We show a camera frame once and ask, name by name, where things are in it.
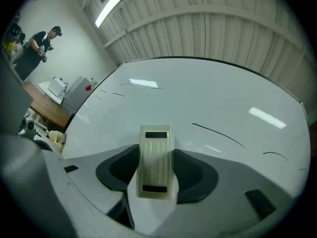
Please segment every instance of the ceiling light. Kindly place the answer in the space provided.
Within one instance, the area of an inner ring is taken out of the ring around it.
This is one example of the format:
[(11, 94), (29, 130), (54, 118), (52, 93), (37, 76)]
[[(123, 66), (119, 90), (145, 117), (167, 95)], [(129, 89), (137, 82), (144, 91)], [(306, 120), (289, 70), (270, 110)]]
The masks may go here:
[(109, 2), (105, 5), (103, 10), (101, 11), (99, 17), (96, 20), (96, 26), (99, 28), (107, 16), (113, 11), (114, 8), (121, 2), (122, 0), (109, 0)]
[(278, 127), (279, 129), (282, 129), (286, 126), (285, 123), (283, 123), (282, 121), (280, 121), (277, 118), (274, 118), (273, 116), (263, 112), (262, 110), (256, 109), (256, 108), (251, 108), (249, 110), (249, 113), (261, 118), (262, 120), (268, 122), (269, 124), (274, 125), (275, 127)]
[(212, 150), (214, 150), (214, 151), (216, 151), (216, 152), (221, 153), (221, 151), (219, 151), (219, 150), (217, 150), (217, 149), (214, 149), (214, 148), (212, 148), (212, 147), (210, 147), (210, 146), (208, 146), (208, 145), (205, 145), (205, 146), (208, 147), (208, 148), (210, 148), (210, 149), (212, 149)]
[(157, 83), (154, 82), (154, 81), (146, 81), (146, 80), (140, 80), (140, 79), (130, 79), (130, 82), (132, 84), (151, 86), (153, 88), (157, 88), (158, 87)]

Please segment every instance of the corrugated panel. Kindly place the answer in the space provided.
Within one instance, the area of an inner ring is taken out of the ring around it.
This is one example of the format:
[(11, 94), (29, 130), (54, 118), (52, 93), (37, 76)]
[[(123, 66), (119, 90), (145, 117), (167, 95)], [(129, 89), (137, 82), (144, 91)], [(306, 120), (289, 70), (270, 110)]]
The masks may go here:
[[(87, 4), (94, 24), (105, 4)], [(161, 56), (224, 60), (262, 73), (317, 114), (314, 58), (282, 0), (124, 0), (96, 31), (117, 65)]]

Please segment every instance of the white box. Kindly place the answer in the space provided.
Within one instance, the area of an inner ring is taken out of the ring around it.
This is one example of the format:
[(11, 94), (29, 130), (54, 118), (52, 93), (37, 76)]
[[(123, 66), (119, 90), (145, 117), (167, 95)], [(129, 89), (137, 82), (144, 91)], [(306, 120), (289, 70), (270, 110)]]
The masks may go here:
[(58, 96), (64, 91), (65, 87), (66, 85), (59, 78), (56, 77), (52, 79), (48, 89), (55, 96)]

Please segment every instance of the black shirt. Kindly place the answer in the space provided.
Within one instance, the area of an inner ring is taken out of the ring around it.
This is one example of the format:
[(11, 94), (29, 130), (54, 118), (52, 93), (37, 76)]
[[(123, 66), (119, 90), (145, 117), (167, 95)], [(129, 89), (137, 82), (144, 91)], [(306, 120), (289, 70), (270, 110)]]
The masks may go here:
[[(46, 52), (50, 46), (50, 41), (49, 41), (49, 35), (46, 32), (39, 32), (35, 34), (32, 39), (36, 41), (38, 46), (44, 47), (44, 51)], [(28, 60), (32, 61), (41, 61), (41, 57), (38, 55), (38, 53), (30, 46), (27, 51), (26, 51), (26, 57)]]

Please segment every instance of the person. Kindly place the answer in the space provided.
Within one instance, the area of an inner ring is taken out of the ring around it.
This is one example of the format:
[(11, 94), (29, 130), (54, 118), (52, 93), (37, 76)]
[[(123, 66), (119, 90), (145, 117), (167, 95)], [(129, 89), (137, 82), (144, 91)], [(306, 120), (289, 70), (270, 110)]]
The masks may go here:
[(46, 62), (46, 52), (49, 50), (51, 40), (56, 36), (61, 35), (62, 33), (60, 27), (55, 26), (50, 32), (39, 32), (29, 40), (29, 46), (26, 45), (27, 47), (25, 48), (25, 51), (17, 60), (17, 65), (14, 68), (23, 81), (31, 74), (41, 61)]

